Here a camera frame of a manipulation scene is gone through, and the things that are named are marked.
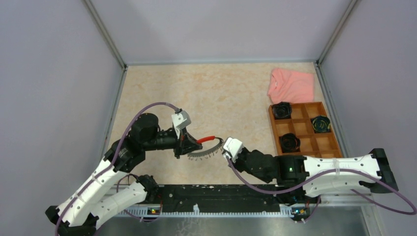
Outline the metal keyring with red handle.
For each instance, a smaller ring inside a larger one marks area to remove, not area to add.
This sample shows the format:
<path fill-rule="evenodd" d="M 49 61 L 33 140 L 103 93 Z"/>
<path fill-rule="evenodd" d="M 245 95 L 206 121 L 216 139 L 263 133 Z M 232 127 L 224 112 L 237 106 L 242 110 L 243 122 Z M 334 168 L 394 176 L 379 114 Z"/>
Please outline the metal keyring with red handle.
<path fill-rule="evenodd" d="M 201 144 L 203 148 L 190 152 L 187 155 L 189 160 L 199 161 L 209 159 L 222 149 L 224 140 L 217 136 L 207 136 L 199 139 L 198 143 Z"/>

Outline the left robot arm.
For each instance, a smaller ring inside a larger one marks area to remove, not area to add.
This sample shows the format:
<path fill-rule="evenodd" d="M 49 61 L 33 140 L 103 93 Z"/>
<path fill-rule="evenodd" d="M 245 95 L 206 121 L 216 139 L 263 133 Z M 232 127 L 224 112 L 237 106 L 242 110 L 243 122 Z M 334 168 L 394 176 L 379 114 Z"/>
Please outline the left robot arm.
<path fill-rule="evenodd" d="M 113 143 L 98 167 L 82 186 L 58 206 L 46 210 L 58 236 L 92 236 L 109 219 L 132 206 L 157 199 L 157 184 L 143 175 L 124 190 L 104 198 L 111 187 L 128 176 L 146 158 L 147 151 L 171 149 L 179 158 L 201 150 L 202 145 L 186 130 L 189 114 L 179 110 L 171 116 L 172 127 L 160 130 L 159 119 L 151 113 L 139 114 L 130 123 L 125 137 Z"/>

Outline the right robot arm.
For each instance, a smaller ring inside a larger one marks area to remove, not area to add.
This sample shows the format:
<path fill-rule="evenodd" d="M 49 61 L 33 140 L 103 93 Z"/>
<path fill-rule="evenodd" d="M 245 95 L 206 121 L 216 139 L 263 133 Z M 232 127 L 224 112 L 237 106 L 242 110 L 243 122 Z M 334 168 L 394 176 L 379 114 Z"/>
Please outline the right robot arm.
<path fill-rule="evenodd" d="M 385 150 L 374 148 L 369 154 L 353 158 L 317 158 L 305 155 L 272 156 L 243 148 L 228 158 L 237 177 L 249 188 L 264 194 L 288 193 L 295 203 L 307 197 L 337 191 L 360 191 L 385 194 L 398 191 Z M 248 183 L 246 172 L 265 183 L 276 180 L 281 190 L 266 190 Z"/>

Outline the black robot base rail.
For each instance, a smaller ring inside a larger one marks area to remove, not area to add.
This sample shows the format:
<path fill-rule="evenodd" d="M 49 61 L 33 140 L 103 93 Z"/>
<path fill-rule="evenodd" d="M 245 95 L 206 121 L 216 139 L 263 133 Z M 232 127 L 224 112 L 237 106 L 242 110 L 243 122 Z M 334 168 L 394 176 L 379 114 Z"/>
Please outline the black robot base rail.
<path fill-rule="evenodd" d="M 305 196 L 302 189 L 284 194 L 264 194 L 244 184 L 165 184 L 141 204 L 162 207 L 163 213 L 191 212 L 194 206 L 198 206 L 202 213 L 261 213 L 279 212 L 283 207 L 295 204 L 312 206 L 317 200 L 317 197 Z"/>

